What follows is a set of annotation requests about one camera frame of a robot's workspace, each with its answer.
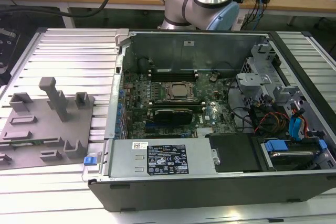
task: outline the white sticker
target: white sticker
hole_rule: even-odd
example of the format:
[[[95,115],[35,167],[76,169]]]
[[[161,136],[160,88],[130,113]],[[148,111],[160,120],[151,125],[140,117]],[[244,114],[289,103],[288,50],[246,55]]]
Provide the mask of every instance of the white sticker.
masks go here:
[[[148,142],[133,142],[132,149],[147,150]]]

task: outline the white label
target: white label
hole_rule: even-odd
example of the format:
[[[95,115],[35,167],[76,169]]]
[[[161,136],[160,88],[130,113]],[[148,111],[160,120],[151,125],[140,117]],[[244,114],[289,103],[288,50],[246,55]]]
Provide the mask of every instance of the white label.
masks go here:
[[[188,166],[186,166],[186,165],[179,165],[177,167],[177,170],[187,170],[187,169],[188,169]]]
[[[132,149],[147,150],[148,142],[133,142]]]

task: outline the motherboard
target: motherboard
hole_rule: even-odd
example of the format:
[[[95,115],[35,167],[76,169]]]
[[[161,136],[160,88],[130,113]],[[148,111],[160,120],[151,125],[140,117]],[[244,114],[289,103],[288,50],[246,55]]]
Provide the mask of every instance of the motherboard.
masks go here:
[[[201,72],[194,81],[171,82],[125,73],[127,138],[204,137],[236,132],[225,101],[225,79],[218,75]]]

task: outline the gray block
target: gray block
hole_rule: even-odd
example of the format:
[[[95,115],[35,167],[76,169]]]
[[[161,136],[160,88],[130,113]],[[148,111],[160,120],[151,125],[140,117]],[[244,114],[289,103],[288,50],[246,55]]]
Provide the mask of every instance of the gray block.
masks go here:
[[[30,116],[36,118],[35,123],[31,123],[27,115],[18,115],[12,110],[0,133],[0,152],[7,154],[13,161],[9,165],[0,166],[0,170],[83,162],[88,147],[94,97],[80,95],[83,100],[77,99],[76,103],[74,97],[62,101],[62,92],[56,93],[66,106],[68,120],[62,122],[56,111],[50,109],[49,99],[24,103]],[[88,102],[88,106],[80,105],[78,109],[79,101]],[[29,138],[26,138],[27,132],[31,133]],[[65,140],[68,144],[64,152]],[[47,151],[48,148],[50,151],[57,150],[62,159],[42,160],[41,151]]]
[[[36,123],[37,119],[34,115],[28,116],[19,116],[17,118],[12,118],[9,122],[11,125],[15,124],[27,124],[27,123]]]
[[[56,88],[56,80],[54,77],[42,77],[39,83],[39,88],[45,91],[49,97],[50,103],[52,107],[55,109],[59,118],[62,122],[66,122],[68,120],[68,112],[66,110],[65,100],[60,96],[57,92]]]
[[[69,159],[82,157],[85,154],[85,148],[79,140],[76,141],[75,146],[72,146],[70,142],[66,140],[63,151]]]
[[[29,115],[29,110],[26,106],[26,103],[31,102],[32,100],[27,93],[15,93],[13,94],[9,104],[18,115]]]
[[[50,150],[50,151],[41,151],[40,158],[45,161],[57,161],[62,159],[62,155],[58,152],[58,150]]]
[[[67,107],[68,100],[65,98],[63,91],[58,90],[57,92],[58,92],[58,97],[60,98],[60,101],[65,104],[65,107]],[[50,100],[48,100],[47,103],[52,110],[55,109]]]
[[[14,150],[14,147],[10,144],[11,141],[8,141],[9,143],[6,143],[6,144],[3,144],[1,143],[0,144],[0,151],[12,151]]]
[[[90,100],[87,92],[77,92],[75,96],[75,103],[79,110],[90,106]]]
[[[64,141],[61,137],[54,137],[43,141],[43,144],[45,144],[48,147],[54,147],[54,146],[64,146]]]
[[[9,165],[12,159],[6,154],[0,153],[0,166],[1,165]]]
[[[32,133],[30,131],[5,132],[2,139],[4,140],[21,140],[30,139]]]

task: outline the slotted aluminum plate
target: slotted aluminum plate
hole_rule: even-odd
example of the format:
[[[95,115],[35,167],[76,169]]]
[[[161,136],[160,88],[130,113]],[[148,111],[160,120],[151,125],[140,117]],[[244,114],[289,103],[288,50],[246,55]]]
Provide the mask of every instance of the slotted aluminum plate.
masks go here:
[[[55,77],[57,90],[66,97],[76,92],[94,96],[90,141],[103,140],[113,73],[116,65],[114,29],[48,29],[37,34],[20,58],[11,83],[2,88],[0,130],[12,108],[13,93],[27,92],[32,99],[47,98],[41,77]]]
[[[288,49],[300,63],[310,80],[336,112],[336,66],[316,41],[300,32],[278,32]],[[291,85],[296,85],[288,69],[280,66]]]

